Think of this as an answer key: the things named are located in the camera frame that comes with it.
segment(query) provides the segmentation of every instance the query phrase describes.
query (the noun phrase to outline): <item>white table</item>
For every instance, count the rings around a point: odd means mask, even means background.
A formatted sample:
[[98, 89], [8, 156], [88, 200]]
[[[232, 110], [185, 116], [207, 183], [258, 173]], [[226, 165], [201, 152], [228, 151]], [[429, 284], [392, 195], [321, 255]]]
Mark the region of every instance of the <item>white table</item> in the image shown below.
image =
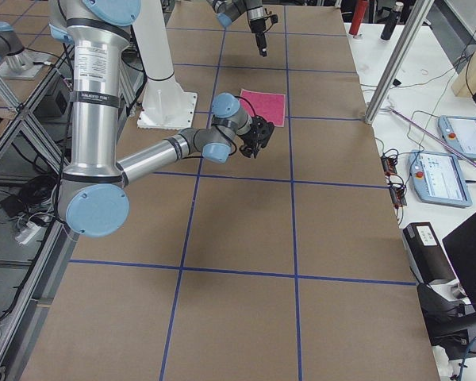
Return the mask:
[[[349, 37], [361, 84], [377, 85], [403, 26], [399, 25], [395, 29], [389, 41], [380, 39], [379, 36], [382, 28], [383, 25], [362, 24], [360, 27], [361, 38]], [[424, 26], [418, 33], [405, 62], [402, 64], [401, 70], [397, 74], [397, 79], [402, 82], [402, 86], [425, 83], [442, 75], [451, 67], [452, 64], [440, 47], [436, 37], [429, 27]], [[407, 117], [411, 117], [415, 110], [423, 110], [435, 115], [476, 117], [476, 105], [472, 99], [457, 98], [453, 95], [451, 84], [456, 77], [455, 71], [450, 70], [441, 78], [435, 79], [423, 86], [392, 89], [389, 92], [384, 107], [394, 106], [396, 110]], [[374, 88], [363, 87], [363, 90], [369, 89]], [[443, 92], [444, 95], [436, 107], [438, 99]], [[367, 102], [370, 101], [373, 93], [373, 91], [363, 92]], [[414, 121], [423, 127], [427, 125], [428, 131], [440, 136], [437, 129], [437, 118], [433, 117], [429, 120], [429, 116], [417, 113]], [[392, 115], [392, 113], [381, 112], [376, 117], [373, 127], [375, 136], [384, 142], [386, 150], [396, 148], [399, 152], [410, 152], [413, 149], [418, 149], [418, 145], [410, 141], [406, 136], [408, 124]], [[422, 133], [413, 129], [410, 136], [414, 140], [420, 141]], [[424, 138], [423, 146], [427, 151], [445, 151], [442, 145], [428, 136]], [[378, 143], [378, 149], [379, 151], [382, 149], [380, 143]], [[409, 155], [401, 155], [397, 165], [397, 170], [404, 180], [408, 178], [409, 174], [408, 157]], [[460, 165], [466, 179], [476, 179], [476, 169], [462, 161], [460, 161]], [[429, 221], [437, 237], [442, 240], [449, 232], [476, 211], [476, 184], [469, 184], [469, 189], [473, 205], [460, 209], [420, 202], [411, 182], [409, 182], [407, 195], [405, 196], [407, 206], [403, 209], [404, 217], [400, 224], [401, 229], [411, 222]], [[442, 289], [441, 292], [446, 294], [447, 290]], [[452, 361], [452, 365], [455, 373], [458, 373], [458, 361]], [[464, 371], [463, 379], [466, 381], [476, 381], [476, 358], [468, 359], [466, 365], [468, 368]]]

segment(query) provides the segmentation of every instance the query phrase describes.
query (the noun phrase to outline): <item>black cylinder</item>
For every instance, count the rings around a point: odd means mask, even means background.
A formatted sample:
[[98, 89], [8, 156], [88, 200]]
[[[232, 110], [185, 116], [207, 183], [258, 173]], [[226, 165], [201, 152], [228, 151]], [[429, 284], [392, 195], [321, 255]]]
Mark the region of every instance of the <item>black cylinder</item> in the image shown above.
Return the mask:
[[395, 6], [391, 10], [390, 15], [388, 16], [388, 19], [386, 20], [386, 24], [384, 25], [384, 29], [382, 30], [382, 33], [381, 33], [381, 38], [383, 40], [389, 40], [391, 38], [391, 35], [393, 34], [393, 30], [395, 29], [395, 26], [397, 25], [398, 20], [400, 19], [403, 6], [404, 4], [401, 2], [395, 3]]

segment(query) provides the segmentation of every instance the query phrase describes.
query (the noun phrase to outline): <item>white label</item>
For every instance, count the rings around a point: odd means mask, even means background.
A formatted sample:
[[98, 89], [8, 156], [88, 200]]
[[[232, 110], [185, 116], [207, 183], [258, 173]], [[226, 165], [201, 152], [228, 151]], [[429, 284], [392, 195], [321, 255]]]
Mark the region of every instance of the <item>white label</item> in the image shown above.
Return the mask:
[[463, 200], [459, 178], [450, 156], [420, 154], [420, 162], [428, 185], [428, 194], [437, 198]]
[[108, 75], [107, 49], [78, 46], [75, 53], [75, 79], [106, 82]]
[[418, 234], [420, 234], [421, 242], [425, 246], [437, 246], [436, 239], [428, 226], [417, 226]]
[[451, 118], [448, 121], [464, 153], [476, 154], [476, 120]]

